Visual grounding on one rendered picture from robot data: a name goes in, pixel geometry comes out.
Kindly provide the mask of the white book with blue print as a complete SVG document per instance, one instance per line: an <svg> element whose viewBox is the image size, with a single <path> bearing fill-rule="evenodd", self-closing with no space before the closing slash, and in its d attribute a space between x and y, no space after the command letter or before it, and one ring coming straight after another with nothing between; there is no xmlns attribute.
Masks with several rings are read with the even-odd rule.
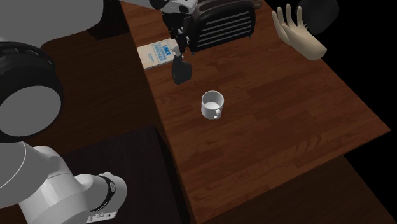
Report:
<svg viewBox="0 0 397 224"><path fill-rule="evenodd" d="M172 62L175 56L172 48L175 46L177 46L176 41L168 38L137 47L144 70Z"/></svg>

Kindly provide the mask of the black toaster with pale slots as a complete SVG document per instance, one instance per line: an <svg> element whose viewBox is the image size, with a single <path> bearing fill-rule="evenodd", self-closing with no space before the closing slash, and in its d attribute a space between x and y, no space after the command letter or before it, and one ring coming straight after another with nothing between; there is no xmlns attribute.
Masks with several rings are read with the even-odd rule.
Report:
<svg viewBox="0 0 397 224"><path fill-rule="evenodd" d="M255 24L253 0L199 0L184 33L195 53L250 37Z"/></svg>

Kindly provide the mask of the white mug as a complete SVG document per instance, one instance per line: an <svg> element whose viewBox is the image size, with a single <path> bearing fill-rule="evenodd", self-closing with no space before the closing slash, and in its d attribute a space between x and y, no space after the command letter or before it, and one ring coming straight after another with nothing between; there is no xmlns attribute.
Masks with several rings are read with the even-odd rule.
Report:
<svg viewBox="0 0 397 224"><path fill-rule="evenodd" d="M223 95L215 90L207 91L201 98L201 113L208 120L221 118L225 99Z"/></svg>

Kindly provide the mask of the beige hand figure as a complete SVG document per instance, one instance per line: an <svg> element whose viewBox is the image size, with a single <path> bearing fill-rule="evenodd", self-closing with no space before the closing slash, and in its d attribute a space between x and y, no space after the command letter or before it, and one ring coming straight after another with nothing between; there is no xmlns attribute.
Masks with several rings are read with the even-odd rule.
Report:
<svg viewBox="0 0 397 224"><path fill-rule="evenodd" d="M286 20L281 7L271 13L278 37L306 59L315 61L322 58L327 48L307 30L303 22L302 7L299 6L296 11L297 23L292 20L289 3L286 4L285 11Z"/></svg>

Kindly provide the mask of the brown wooden table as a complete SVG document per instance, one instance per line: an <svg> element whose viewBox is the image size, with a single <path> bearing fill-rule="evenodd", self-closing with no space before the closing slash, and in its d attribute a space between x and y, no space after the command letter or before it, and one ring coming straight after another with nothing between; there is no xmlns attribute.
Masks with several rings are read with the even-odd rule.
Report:
<svg viewBox="0 0 397 224"><path fill-rule="evenodd" d="M190 81L175 84L170 65L145 72L197 224L389 131L322 60L278 38L271 12L256 11L250 38L185 53ZM225 99L217 120L201 113L210 90Z"/></svg>

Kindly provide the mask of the black round pot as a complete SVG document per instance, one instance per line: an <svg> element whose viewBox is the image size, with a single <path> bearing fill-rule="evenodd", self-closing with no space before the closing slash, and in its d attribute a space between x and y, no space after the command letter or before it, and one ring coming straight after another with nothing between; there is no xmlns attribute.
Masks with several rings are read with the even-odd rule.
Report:
<svg viewBox="0 0 397 224"><path fill-rule="evenodd" d="M338 17L340 7L337 0L301 0L302 19L308 31L313 35L324 32Z"/></svg>

